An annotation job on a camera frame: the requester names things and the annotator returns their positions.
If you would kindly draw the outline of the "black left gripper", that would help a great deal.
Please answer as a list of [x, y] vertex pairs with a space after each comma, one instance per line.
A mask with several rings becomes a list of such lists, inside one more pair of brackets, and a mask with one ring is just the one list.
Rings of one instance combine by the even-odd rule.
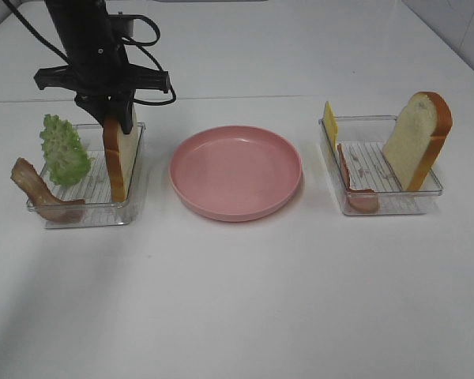
[[[70, 61], [63, 54], [61, 57], [66, 60], [65, 66], [39, 69], [34, 81], [41, 90], [56, 87], [79, 93], [74, 98], [75, 104], [101, 126], [111, 116], [118, 121], [124, 134], [130, 134], [134, 127], [134, 96], [118, 93], [137, 89], [170, 92], [168, 71], [145, 49], [154, 44], [122, 37], [115, 49], [87, 51], [79, 62]], [[151, 69], [128, 62], [126, 45], [137, 47], [156, 67]]]

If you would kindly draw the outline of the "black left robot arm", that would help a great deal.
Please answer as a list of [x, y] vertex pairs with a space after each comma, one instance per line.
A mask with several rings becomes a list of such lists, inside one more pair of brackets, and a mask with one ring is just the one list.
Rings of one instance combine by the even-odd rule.
[[109, 14], [103, 1], [48, 1], [47, 10], [66, 52], [67, 64], [39, 69], [39, 89], [64, 88], [99, 124], [109, 118], [124, 134], [133, 129], [138, 89], [173, 91], [168, 71], [130, 63], [126, 47], [156, 44], [160, 29], [147, 16]]

